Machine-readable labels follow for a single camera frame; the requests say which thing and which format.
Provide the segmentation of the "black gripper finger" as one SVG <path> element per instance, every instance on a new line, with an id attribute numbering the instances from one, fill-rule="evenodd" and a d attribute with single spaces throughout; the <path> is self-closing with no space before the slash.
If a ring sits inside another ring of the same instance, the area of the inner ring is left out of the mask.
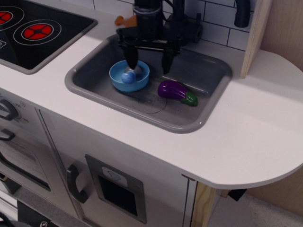
<path id="1" fill-rule="evenodd" d="M 135 69 L 138 62 L 138 51 L 136 47 L 130 45 L 123 46 L 123 52 L 125 56 L 125 60 L 127 61 L 128 67 L 131 69 Z"/>
<path id="2" fill-rule="evenodd" d="M 166 49 L 163 52 L 161 64 L 163 69 L 163 74 L 167 74 L 170 71 L 171 65 L 174 59 L 174 52 L 172 49 Z"/>

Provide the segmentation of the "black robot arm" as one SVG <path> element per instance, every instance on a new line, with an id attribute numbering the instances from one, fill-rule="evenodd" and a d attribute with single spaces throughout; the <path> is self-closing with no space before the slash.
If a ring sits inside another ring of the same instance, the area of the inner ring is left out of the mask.
<path id="1" fill-rule="evenodd" d="M 133 4 L 137 26 L 120 28 L 118 45 L 124 53 L 128 66 L 134 69 L 139 56 L 138 50 L 159 51 L 163 53 L 161 65 L 167 74 L 174 57 L 180 53 L 181 37 L 164 26 L 163 5 L 161 0 L 136 0 Z"/>

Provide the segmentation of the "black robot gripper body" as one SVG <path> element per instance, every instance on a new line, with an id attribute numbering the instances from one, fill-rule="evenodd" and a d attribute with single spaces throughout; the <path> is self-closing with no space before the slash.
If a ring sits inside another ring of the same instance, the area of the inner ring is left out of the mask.
<path id="1" fill-rule="evenodd" d="M 117 30 L 119 46 L 123 49 L 124 45 L 130 45 L 136 47 L 136 49 L 160 52 L 172 49 L 174 53 L 180 53 L 180 37 L 165 28 L 163 20 L 162 12 L 150 17 L 137 16 L 137 26 Z"/>

